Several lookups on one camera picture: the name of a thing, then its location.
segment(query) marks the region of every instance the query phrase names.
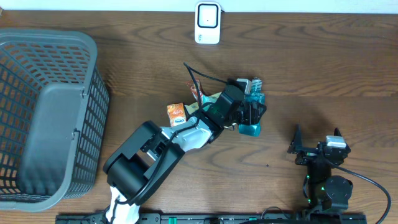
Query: plastic bottle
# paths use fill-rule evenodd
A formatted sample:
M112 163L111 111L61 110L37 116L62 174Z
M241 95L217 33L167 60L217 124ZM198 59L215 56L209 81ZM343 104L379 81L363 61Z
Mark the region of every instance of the plastic bottle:
M245 100L247 102L258 102L265 104L266 96L265 94L261 93L261 87L262 87L262 81L259 78L254 78L252 80L250 94L246 96ZM260 135L260 132L261 132L260 122L252 125L245 125L245 124L239 125L239 133L241 134L247 134L250 136L257 137L258 135Z

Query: power cord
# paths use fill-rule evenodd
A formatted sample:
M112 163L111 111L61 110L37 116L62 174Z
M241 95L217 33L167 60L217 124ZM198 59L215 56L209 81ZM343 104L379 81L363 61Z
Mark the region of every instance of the power cord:
M193 76L192 71L196 72L195 70L193 70L191 67L189 67L189 65L187 63L183 63L184 66L187 68L189 75L191 76L191 79L193 81L193 84L195 85L195 88L197 89L197 95L198 95L198 106L199 106L199 110L201 110L201 98L200 98L200 91L199 91L199 86L198 86L198 82L196 80L196 78Z
M338 165L336 165L336 164L330 162L330 161L325 157L323 151L322 151L320 154L321 154L322 158L325 160L325 162L326 162L327 164L329 164L329 166L331 166L331 167L333 167L333 168L336 168L336 169L339 169L339 170L342 170L342 171L344 171L344 172L346 172L346 173L348 173L348 174L354 175L354 176L356 176L356 177L359 177L360 179L366 180L366 181L368 181L369 183L371 183L371 184L375 185L376 187L380 188L380 189L385 193L385 195L387 196L387 207L386 207L386 210L384 211L383 215L382 215L381 218L379 219L379 221L376 222L376 224L380 224L380 223L387 217L387 215L388 215L388 213L389 213L389 211L390 211L390 208L391 208L391 196L390 196L390 194L388 193L388 191L387 191L383 186L381 186L380 184L378 184L376 181L374 181L374 180L372 180L372 179L369 179L369 178L367 178L367 177L365 177L365 176L363 176L363 175L361 175L361 174L357 174L357 173L355 173L355 172L353 172L353 171L350 171L350 170L348 170L348 169L342 168L342 167L340 167L340 166L338 166Z
M190 67L190 66L189 66L187 63L185 63L185 62L184 62L184 65L186 66L186 68L188 69L188 71L191 70L191 71L195 72L196 74L201 75L201 76L203 76L203 77L205 77L205 78L208 78L208 79L211 79L211 80L214 80L214 81L218 81L218 82L222 82L222 83L224 83L224 84L227 84L227 82L224 81L224 80L220 80L220 79L218 79L218 78L211 77L211 76L209 76L209 75L203 74L202 72L196 71L195 69L193 69L192 67Z
M118 202L119 201L119 197L117 197L115 200L114 200L114 207L113 207L113 210L112 210L112 218L111 218L111 221L110 221L110 224L113 224L113 221L114 221L114 219L116 218L116 206L118 206Z
M307 194L307 183L308 183L308 178L309 176L306 175L304 178L304 183L303 183L303 194L305 198L308 198L308 194Z
M263 211L263 213L261 214L261 219L264 219L266 213L268 212L268 210L270 210L270 209L272 209L272 208L278 209L282 214L284 214L284 216L285 216L287 219L289 219L289 217L284 213L284 211L283 211L282 209L280 209L279 207L276 207L276 206L271 206L271 207L268 207L267 209L265 209L265 210Z

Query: wall outlet device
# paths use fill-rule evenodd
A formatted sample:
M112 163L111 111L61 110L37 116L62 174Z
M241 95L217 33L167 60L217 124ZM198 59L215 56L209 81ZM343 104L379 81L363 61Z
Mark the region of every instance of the wall outlet device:
M195 9L195 41L217 44L221 32L221 6L216 2L199 2Z

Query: wood grain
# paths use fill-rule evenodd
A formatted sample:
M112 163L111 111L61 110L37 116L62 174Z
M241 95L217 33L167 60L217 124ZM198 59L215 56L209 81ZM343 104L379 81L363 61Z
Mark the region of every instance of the wood grain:
M168 125L170 103L193 103L182 66L218 78L264 80L268 111L259 138L225 131L189 152L144 208L169 213L261 212L306 206L306 168L286 153L294 125L314 146L339 127L352 148L343 166L390 191L385 223L398 222L398 16L356 14L236 14L222 17L221 43L198 45L192 13L5 11L0 27L78 30L98 46L98 66L111 92L100 168L144 121ZM201 79L212 94L219 83ZM374 223L386 206L371 184L354 183L350 212ZM0 212L0 223L53 223L60 213L90 213L109 205L101 169L84 197L43 213Z

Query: laundry basket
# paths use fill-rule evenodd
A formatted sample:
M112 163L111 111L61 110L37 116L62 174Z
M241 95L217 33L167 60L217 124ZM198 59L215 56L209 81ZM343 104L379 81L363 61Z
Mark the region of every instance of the laundry basket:
M0 29L0 210L93 187L109 105L96 57L79 32Z

